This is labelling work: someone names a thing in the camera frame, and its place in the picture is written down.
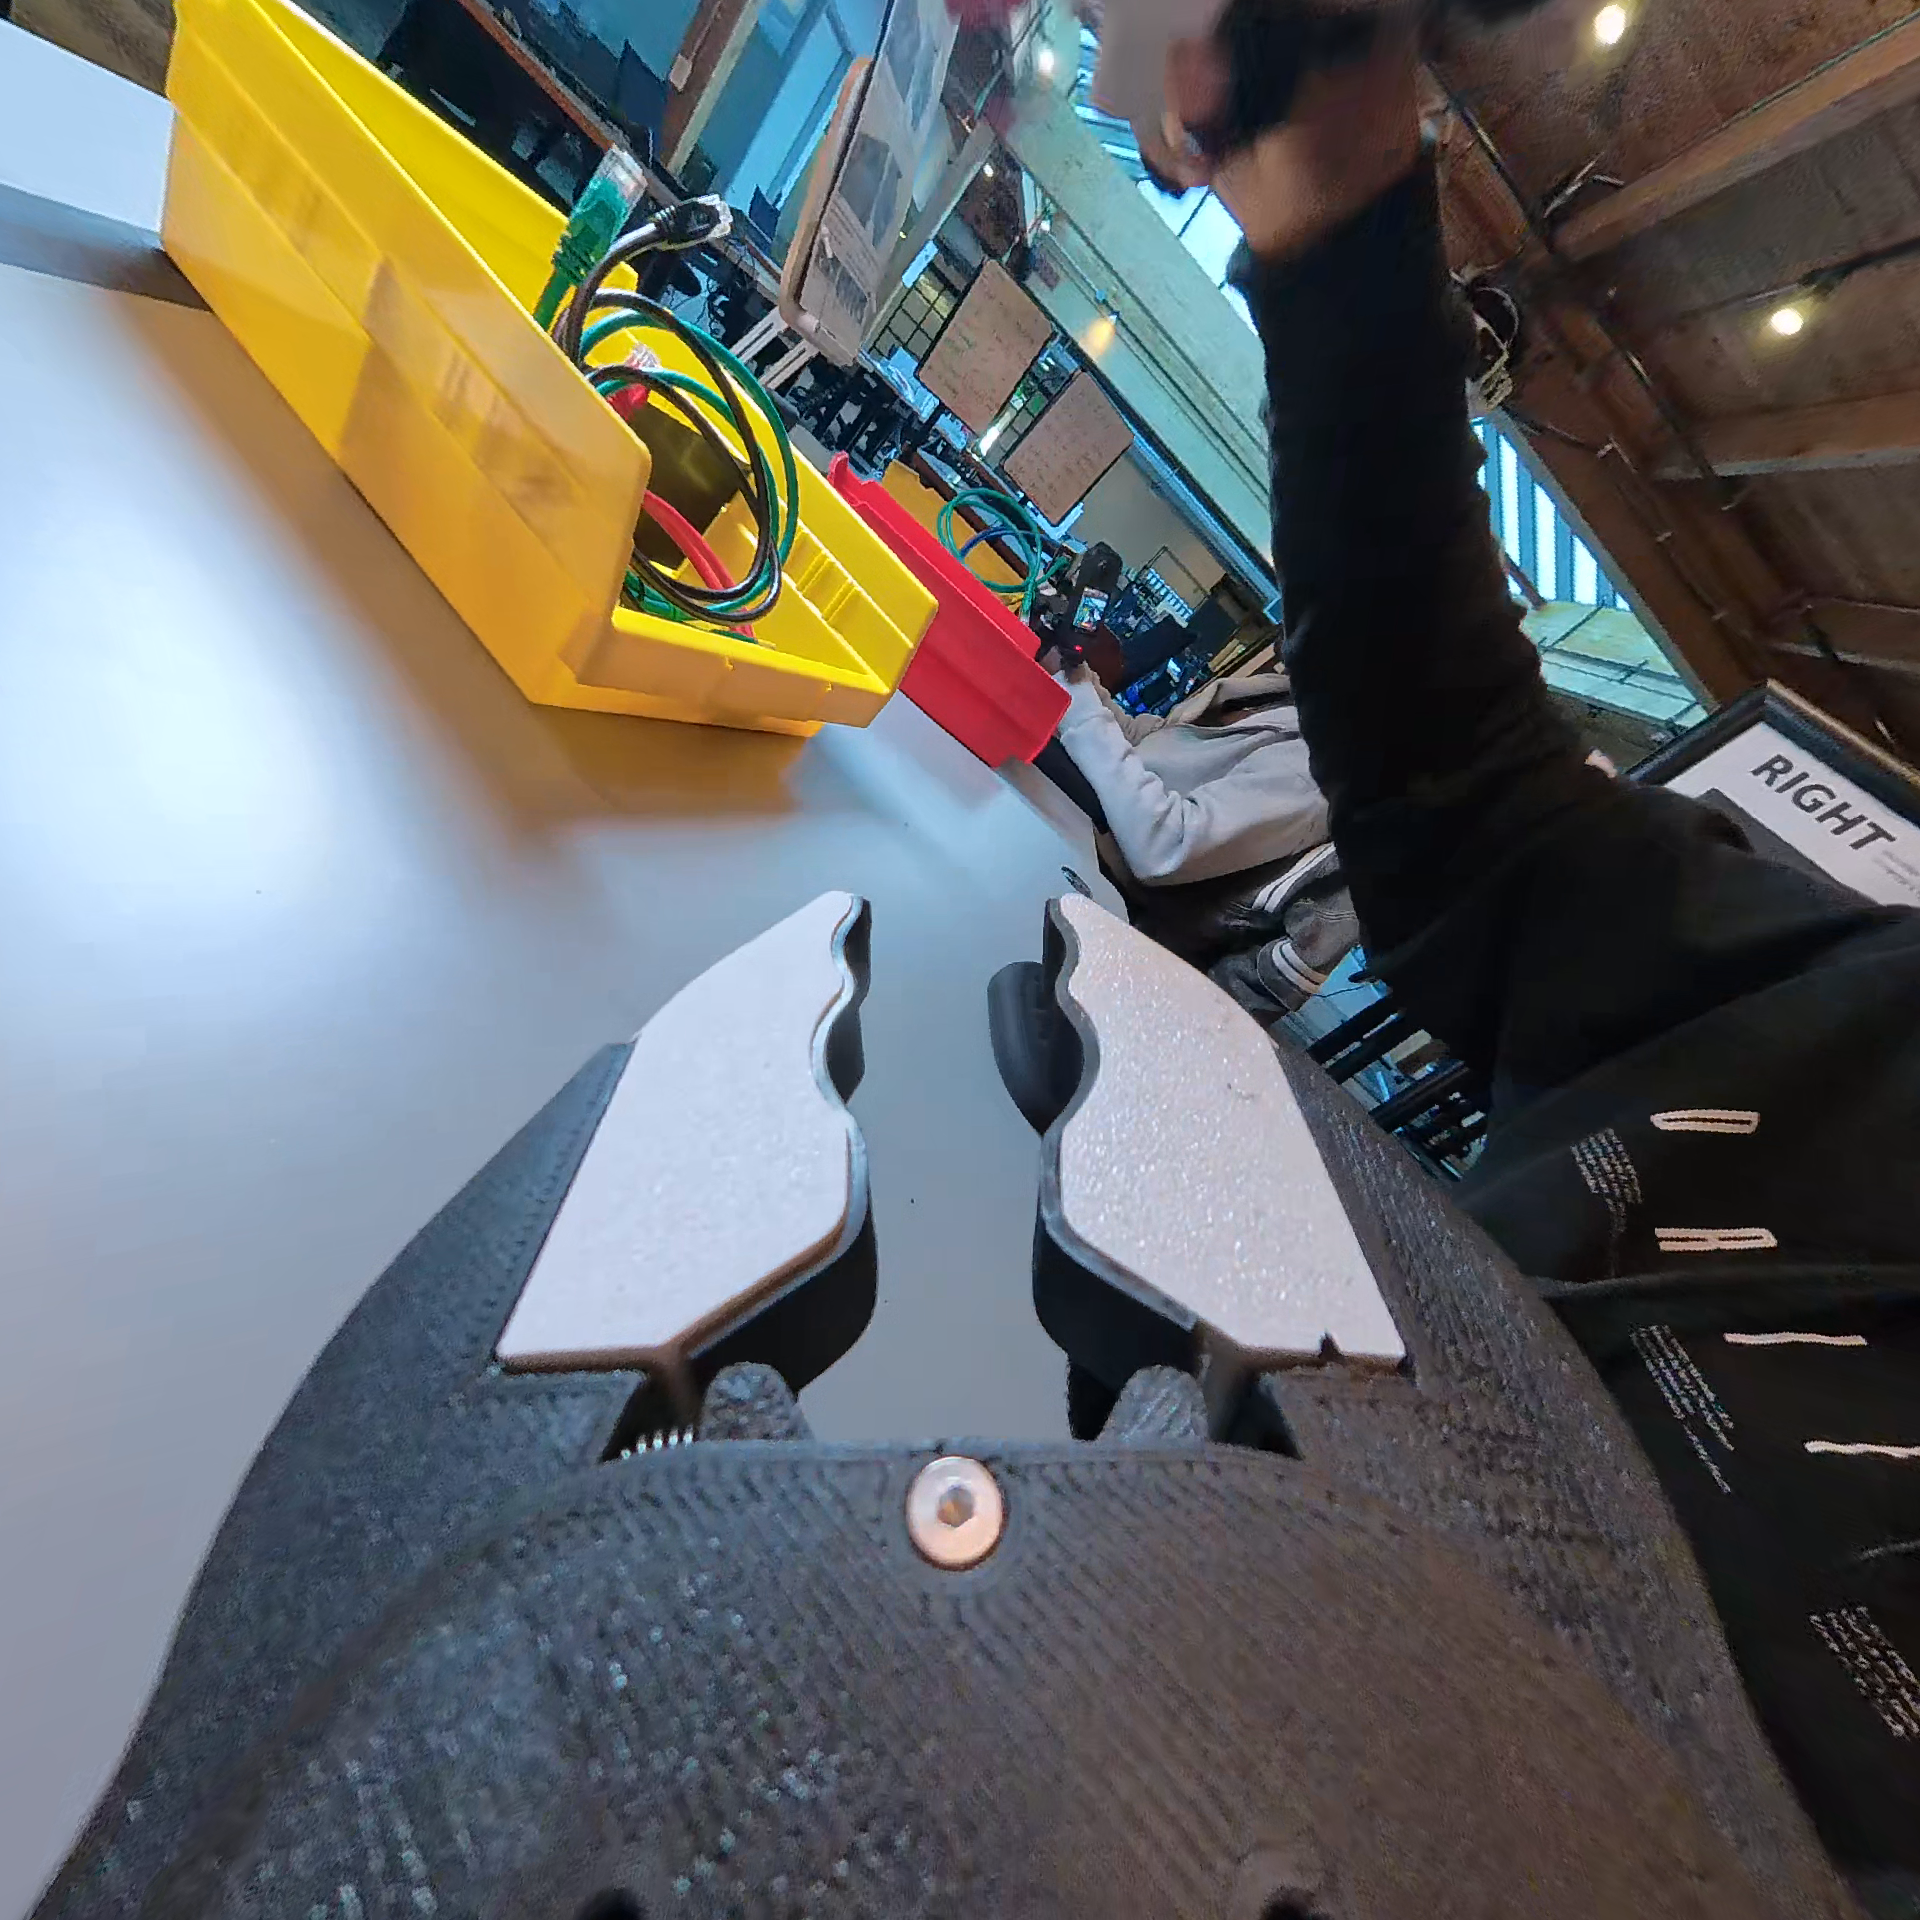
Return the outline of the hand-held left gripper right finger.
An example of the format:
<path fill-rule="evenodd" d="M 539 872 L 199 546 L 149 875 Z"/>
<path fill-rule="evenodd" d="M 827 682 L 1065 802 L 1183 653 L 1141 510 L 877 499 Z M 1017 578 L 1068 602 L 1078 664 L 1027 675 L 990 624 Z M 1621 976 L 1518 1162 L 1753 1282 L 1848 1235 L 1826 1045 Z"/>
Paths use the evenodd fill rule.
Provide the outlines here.
<path fill-rule="evenodd" d="M 1408 1332 L 1274 1037 L 1082 895 L 1046 906 L 1032 1295 L 1093 1403 L 1198 1388 L 1232 1436 L 1274 1374 L 1408 1374 Z"/>

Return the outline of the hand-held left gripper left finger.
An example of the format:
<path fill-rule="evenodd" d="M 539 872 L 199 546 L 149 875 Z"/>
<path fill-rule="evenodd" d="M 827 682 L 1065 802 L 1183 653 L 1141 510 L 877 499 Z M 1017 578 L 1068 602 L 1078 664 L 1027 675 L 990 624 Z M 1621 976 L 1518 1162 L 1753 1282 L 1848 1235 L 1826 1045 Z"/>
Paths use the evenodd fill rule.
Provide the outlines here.
<path fill-rule="evenodd" d="M 873 900 L 824 892 L 633 1036 L 506 1313 L 506 1374 L 628 1380 L 602 1445 L 695 1442 L 735 1366 L 800 1394 L 877 1304 L 866 1072 Z"/>

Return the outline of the red plastic bin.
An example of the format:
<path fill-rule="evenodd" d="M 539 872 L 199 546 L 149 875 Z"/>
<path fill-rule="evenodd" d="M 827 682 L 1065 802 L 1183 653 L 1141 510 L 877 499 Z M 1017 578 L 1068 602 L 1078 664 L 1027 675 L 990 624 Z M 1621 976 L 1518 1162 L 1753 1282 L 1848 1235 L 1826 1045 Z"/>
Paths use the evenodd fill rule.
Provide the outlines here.
<path fill-rule="evenodd" d="M 1068 691 L 1037 655 L 1039 637 L 845 452 L 831 454 L 827 483 L 932 594 L 902 694 L 982 763 L 1037 759 L 1068 709 Z"/>

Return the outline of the yellow plastic bin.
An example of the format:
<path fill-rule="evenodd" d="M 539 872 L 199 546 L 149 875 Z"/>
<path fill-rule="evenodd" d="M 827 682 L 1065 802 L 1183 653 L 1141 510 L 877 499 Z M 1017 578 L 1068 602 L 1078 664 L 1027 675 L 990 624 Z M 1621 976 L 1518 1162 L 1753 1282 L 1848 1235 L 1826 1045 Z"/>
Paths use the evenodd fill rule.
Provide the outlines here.
<path fill-rule="evenodd" d="M 936 602 L 800 454 L 768 612 L 620 602 L 651 449 L 535 324 L 564 215 L 292 2 L 179 2 L 166 252 L 544 706 L 866 726 Z"/>

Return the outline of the person's right forearm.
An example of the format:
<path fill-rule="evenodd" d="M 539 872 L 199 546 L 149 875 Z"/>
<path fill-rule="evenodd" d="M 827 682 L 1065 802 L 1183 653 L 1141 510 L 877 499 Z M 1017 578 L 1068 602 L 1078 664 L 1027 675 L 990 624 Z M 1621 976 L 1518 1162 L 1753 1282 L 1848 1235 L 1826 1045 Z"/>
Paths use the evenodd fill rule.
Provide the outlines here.
<path fill-rule="evenodd" d="M 1522 956 L 1522 875 L 1608 798 L 1505 587 L 1435 162 L 1253 269 L 1284 670 L 1363 948 L 1466 1050 Z"/>

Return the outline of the person's right hand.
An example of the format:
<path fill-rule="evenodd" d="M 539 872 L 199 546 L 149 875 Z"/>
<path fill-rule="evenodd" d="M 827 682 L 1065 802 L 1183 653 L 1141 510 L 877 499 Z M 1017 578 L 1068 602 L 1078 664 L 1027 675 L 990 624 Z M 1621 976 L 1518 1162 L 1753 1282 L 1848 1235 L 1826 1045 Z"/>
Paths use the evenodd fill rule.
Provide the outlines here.
<path fill-rule="evenodd" d="M 1297 86 L 1284 123 L 1251 146 L 1208 156 L 1201 128 L 1228 104 L 1231 65 L 1201 38 L 1173 40 L 1164 67 L 1164 176 L 1213 191 L 1253 259 L 1297 259 L 1414 171 L 1426 149 L 1418 53 L 1418 19 L 1391 13 L 1363 58 L 1315 69 Z"/>

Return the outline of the printed instruction sheet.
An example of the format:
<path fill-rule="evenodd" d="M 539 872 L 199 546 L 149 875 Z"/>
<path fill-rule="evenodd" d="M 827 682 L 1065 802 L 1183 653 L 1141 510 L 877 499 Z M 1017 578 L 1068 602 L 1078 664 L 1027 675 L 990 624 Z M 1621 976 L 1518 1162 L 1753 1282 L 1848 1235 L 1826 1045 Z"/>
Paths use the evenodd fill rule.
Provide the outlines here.
<path fill-rule="evenodd" d="M 798 307 L 815 344 L 836 357 L 852 363 L 877 319 L 916 176 L 932 133 L 945 128 L 954 38 L 953 2 L 890 2 L 877 51 L 831 146 Z"/>

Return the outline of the black bin divider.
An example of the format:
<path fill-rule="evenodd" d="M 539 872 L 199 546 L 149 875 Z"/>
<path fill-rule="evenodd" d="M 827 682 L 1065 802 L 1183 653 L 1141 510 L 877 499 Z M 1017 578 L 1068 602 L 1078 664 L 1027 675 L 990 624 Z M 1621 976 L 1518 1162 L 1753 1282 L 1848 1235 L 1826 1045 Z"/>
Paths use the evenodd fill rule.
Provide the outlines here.
<path fill-rule="evenodd" d="M 651 452 L 648 489 L 699 532 L 707 532 L 744 495 L 748 483 L 737 458 L 721 452 L 712 434 L 692 426 L 680 409 L 663 404 L 663 397 L 663 391 L 651 391 L 628 416 Z"/>

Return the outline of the black framed sign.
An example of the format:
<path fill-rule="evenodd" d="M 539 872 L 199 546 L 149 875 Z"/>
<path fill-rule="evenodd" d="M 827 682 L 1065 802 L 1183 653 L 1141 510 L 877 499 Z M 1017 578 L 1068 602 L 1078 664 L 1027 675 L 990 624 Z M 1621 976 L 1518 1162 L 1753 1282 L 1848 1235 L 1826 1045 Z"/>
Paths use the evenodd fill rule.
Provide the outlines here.
<path fill-rule="evenodd" d="M 1878 906 L 1917 906 L 1917 769 L 1784 682 L 1715 706 L 1624 769 L 1695 798 L 1745 841 Z"/>

